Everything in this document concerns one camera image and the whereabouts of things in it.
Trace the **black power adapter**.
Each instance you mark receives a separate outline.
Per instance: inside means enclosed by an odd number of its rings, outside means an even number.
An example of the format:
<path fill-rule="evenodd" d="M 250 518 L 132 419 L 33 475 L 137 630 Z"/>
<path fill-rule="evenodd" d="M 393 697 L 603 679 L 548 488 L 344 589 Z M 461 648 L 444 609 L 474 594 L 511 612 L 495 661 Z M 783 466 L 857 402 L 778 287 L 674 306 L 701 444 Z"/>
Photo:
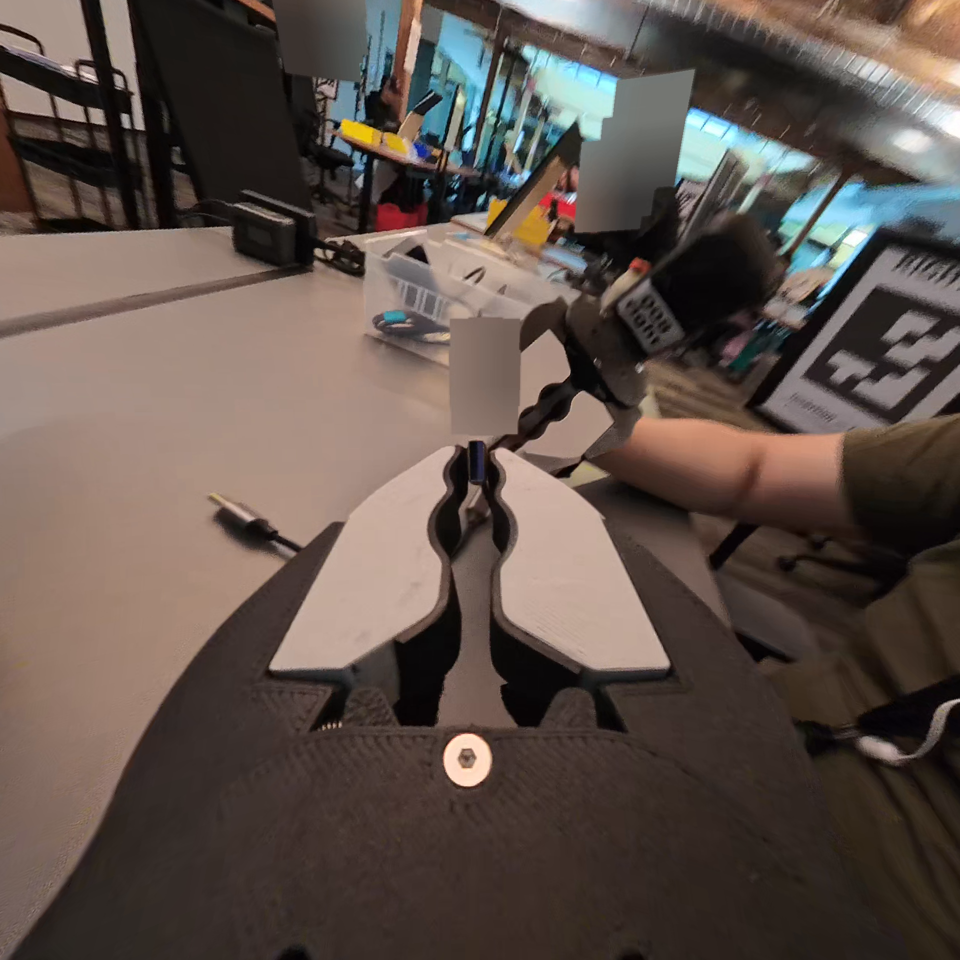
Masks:
<path fill-rule="evenodd" d="M 234 250 L 244 257 L 282 269 L 315 263 L 319 236 L 311 209 L 244 189 L 234 202 L 204 199 L 176 213 L 229 226 Z"/>

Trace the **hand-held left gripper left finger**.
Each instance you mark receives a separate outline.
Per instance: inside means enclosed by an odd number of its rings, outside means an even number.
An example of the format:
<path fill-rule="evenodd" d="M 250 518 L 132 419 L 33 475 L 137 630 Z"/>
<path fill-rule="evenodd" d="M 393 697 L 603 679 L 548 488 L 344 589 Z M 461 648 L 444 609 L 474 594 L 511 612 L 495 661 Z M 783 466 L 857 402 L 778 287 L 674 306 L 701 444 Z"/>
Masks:
<path fill-rule="evenodd" d="M 342 697 L 376 689 L 400 725 L 437 725 L 461 652 L 452 568 L 460 511 L 460 447 L 440 448 L 370 494 L 339 528 L 270 677 Z"/>

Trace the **black slanted panel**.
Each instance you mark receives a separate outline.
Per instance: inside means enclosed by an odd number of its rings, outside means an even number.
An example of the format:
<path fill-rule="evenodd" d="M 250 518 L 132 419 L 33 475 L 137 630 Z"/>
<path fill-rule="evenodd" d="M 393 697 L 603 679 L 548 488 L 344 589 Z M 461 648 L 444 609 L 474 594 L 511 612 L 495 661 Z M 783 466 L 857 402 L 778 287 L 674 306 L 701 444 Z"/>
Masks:
<path fill-rule="evenodd" d="M 197 200 L 253 191 L 312 212 L 275 37 L 210 2 L 129 10 Z"/>

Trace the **person's olive shirt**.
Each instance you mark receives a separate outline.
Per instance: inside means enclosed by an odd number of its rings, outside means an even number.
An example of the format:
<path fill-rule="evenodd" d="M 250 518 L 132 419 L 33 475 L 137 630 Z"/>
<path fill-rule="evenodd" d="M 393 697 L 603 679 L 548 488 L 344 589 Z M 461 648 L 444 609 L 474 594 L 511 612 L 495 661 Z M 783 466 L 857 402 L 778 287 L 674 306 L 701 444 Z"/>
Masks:
<path fill-rule="evenodd" d="M 958 676 L 958 415 L 850 431 L 842 481 L 855 525 L 909 564 L 846 650 L 773 675 L 793 719 L 834 728 Z M 958 730 L 904 767 L 845 747 L 814 764 L 876 915 L 910 958 L 958 958 Z"/>

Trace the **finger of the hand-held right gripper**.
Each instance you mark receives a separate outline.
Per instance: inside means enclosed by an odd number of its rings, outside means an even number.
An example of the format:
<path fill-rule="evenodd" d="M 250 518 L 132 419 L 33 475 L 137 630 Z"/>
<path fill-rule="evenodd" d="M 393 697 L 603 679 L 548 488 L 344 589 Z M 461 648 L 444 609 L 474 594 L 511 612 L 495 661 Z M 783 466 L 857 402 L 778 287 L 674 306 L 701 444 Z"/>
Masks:
<path fill-rule="evenodd" d="M 636 424 L 639 406 L 624 407 L 601 388 L 583 389 L 572 378 L 549 382 L 521 403 L 513 433 L 497 438 L 491 450 L 529 458 L 579 462 L 590 451 L 608 449 Z"/>
<path fill-rule="evenodd" d="M 557 333 L 564 327 L 569 309 L 563 298 L 538 304 L 522 320 L 519 332 L 519 350 L 526 352 L 537 340 L 551 331 Z"/>

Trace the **wooden instruction board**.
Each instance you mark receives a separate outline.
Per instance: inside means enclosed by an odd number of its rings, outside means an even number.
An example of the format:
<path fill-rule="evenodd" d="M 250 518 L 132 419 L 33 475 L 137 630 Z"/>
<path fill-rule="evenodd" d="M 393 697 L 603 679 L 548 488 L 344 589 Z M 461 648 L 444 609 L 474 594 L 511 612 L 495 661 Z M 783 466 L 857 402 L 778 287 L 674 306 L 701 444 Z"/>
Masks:
<path fill-rule="evenodd" d="M 578 122 L 574 122 L 546 152 L 522 186 L 489 222 L 486 239 L 498 241 L 515 234 L 526 218 L 539 207 L 570 171 L 578 167 L 584 138 Z"/>

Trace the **black metal cart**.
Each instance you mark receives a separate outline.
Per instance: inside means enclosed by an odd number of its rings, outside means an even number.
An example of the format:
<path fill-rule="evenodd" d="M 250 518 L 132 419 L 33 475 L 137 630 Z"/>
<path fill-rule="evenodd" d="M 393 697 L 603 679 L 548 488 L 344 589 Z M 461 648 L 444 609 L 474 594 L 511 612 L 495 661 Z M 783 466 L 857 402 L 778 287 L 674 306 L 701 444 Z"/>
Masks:
<path fill-rule="evenodd" d="M 134 93 L 111 68 L 124 155 L 114 150 L 94 62 L 59 63 L 25 30 L 2 25 L 2 82 L 46 101 L 41 114 L 12 109 L 2 95 L 2 144 L 22 182 L 26 210 L 42 233 L 102 233 L 130 226 L 121 192 L 126 176 L 137 222 L 149 213 Z"/>

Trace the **clear plastic bin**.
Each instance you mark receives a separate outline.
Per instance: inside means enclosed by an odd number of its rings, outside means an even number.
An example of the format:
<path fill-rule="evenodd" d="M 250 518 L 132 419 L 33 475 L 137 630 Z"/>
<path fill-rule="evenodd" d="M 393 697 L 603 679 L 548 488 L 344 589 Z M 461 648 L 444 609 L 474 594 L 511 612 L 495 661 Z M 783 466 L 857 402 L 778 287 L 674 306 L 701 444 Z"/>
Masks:
<path fill-rule="evenodd" d="M 372 234 L 361 249 L 366 334 L 445 368 L 453 320 L 523 320 L 537 305 L 577 296 L 534 256 L 459 230 Z"/>

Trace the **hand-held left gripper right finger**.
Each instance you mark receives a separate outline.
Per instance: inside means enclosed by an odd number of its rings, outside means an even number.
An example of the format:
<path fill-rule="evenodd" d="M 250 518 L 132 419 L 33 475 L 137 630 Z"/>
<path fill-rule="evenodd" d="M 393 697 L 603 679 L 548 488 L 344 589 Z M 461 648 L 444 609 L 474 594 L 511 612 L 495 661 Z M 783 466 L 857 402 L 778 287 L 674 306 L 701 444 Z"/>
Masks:
<path fill-rule="evenodd" d="M 600 511 L 506 449 L 490 452 L 489 651 L 518 726 L 582 690 L 606 725 L 615 685 L 660 681 L 671 661 Z"/>

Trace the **yellow storage bin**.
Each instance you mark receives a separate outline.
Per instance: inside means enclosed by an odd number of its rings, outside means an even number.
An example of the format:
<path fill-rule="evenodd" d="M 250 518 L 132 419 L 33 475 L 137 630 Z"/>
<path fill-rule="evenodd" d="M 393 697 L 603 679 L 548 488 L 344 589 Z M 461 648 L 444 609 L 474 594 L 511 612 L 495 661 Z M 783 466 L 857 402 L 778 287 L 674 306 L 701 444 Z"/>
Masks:
<path fill-rule="evenodd" d="M 350 119 L 340 122 L 338 137 L 355 149 L 367 153 L 405 159 L 410 156 L 408 142 L 398 134 Z"/>
<path fill-rule="evenodd" d="M 486 211 L 486 228 L 484 236 L 489 239 L 496 239 L 499 235 L 494 230 L 494 224 L 499 215 L 507 208 L 508 202 L 505 199 L 492 198 Z M 542 247 L 547 244 L 551 234 L 554 232 L 555 221 L 550 216 L 551 207 L 538 205 L 526 215 L 522 222 L 516 227 L 510 227 L 506 230 L 505 236 L 512 237 L 521 244 L 531 247 Z"/>

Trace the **person's right forearm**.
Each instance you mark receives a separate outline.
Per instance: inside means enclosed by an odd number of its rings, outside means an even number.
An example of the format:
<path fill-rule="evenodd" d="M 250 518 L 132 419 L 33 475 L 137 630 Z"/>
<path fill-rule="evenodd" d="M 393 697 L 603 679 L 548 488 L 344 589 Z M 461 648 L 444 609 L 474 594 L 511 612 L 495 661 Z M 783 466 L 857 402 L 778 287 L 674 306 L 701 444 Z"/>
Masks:
<path fill-rule="evenodd" d="M 810 534 L 857 531 L 842 435 L 775 435 L 700 419 L 642 418 L 592 459 L 611 477 L 693 513 Z"/>

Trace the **black framed marker sign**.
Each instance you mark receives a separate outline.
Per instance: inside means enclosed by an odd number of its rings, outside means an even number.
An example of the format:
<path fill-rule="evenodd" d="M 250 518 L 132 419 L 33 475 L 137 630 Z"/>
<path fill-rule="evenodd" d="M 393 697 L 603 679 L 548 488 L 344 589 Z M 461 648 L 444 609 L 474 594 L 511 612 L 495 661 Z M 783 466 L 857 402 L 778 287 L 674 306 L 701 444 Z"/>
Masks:
<path fill-rule="evenodd" d="M 958 413 L 958 242 L 873 231 L 787 339 L 747 408 L 806 435 Z"/>

